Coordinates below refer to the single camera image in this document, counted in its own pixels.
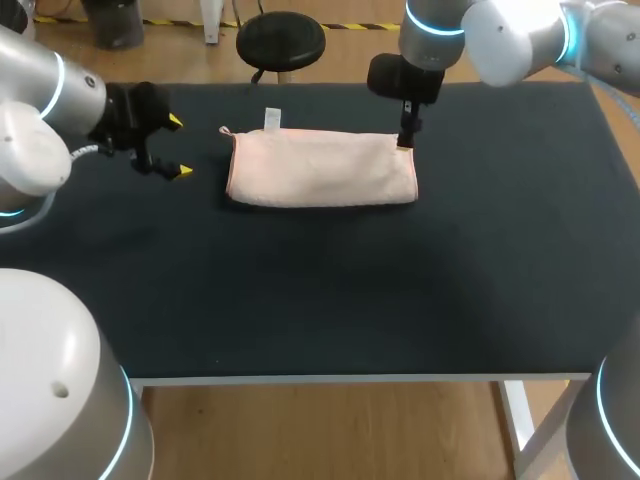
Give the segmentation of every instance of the white table leg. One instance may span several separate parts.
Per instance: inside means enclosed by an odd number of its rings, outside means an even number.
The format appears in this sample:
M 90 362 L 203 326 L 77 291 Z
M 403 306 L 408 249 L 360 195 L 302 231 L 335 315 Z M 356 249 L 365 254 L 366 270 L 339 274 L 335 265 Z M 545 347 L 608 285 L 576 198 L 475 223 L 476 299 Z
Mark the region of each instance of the white table leg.
M 536 480 L 566 451 L 566 420 L 584 382 L 569 383 L 521 452 L 515 455 L 516 480 Z
M 515 458 L 533 436 L 535 427 L 529 410 L 524 382 L 521 380 L 507 380 L 499 382 L 499 386 Z
M 218 43 L 223 7 L 224 0 L 200 0 L 202 22 L 204 23 L 204 41 L 207 45 Z
M 138 398 L 142 399 L 142 392 L 144 391 L 144 385 L 142 385 L 140 382 L 134 379 L 129 379 L 129 382 L 131 383 L 131 388 L 133 388 L 133 391 L 136 392 L 136 395 L 138 396 Z

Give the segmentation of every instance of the stool leg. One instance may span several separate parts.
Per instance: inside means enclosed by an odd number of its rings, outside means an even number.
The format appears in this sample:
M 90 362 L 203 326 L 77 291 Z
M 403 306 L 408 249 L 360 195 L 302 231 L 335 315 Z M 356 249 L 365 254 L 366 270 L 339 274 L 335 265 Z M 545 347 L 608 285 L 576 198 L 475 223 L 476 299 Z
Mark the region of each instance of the stool leg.
M 283 85 L 285 83 L 293 83 L 292 72 L 278 72 L 278 85 Z

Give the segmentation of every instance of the black tabletop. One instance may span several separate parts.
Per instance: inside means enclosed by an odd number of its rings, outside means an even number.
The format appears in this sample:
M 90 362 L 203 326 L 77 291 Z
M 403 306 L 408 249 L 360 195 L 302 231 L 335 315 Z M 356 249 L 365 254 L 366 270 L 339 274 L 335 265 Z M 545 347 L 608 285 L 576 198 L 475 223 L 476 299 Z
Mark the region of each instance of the black tabletop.
M 420 199 L 402 208 L 227 204 L 231 142 L 283 127 L 397 130 L 363 86 L 171 87 L 186 128 L 84 158 L 50 216 L 0 237 L 93 312 L 133 377 L 588 372 L 640 307 L 640 201 L 588 87 L 447 86 L 423 112 Z

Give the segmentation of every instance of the folded towel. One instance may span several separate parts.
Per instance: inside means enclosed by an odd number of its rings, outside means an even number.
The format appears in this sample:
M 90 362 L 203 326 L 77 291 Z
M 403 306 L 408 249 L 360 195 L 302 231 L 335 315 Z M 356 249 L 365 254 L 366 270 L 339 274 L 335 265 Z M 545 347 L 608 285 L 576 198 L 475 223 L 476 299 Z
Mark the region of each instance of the folded towel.
M 414 202 L 413 151 L 397 135 L 284 128 L 232 134 L 227 195 L 265 207 L 346 207 Z

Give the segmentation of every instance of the towel tag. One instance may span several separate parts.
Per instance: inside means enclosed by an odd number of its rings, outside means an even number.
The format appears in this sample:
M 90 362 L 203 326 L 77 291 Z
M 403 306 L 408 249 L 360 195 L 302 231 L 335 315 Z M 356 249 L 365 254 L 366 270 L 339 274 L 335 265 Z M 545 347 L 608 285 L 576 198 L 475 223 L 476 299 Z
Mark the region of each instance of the towel tag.
M 277 130 L 280 128 L 282 112 L 279 108 L 267 108 L 264 111 L 264 129 Z

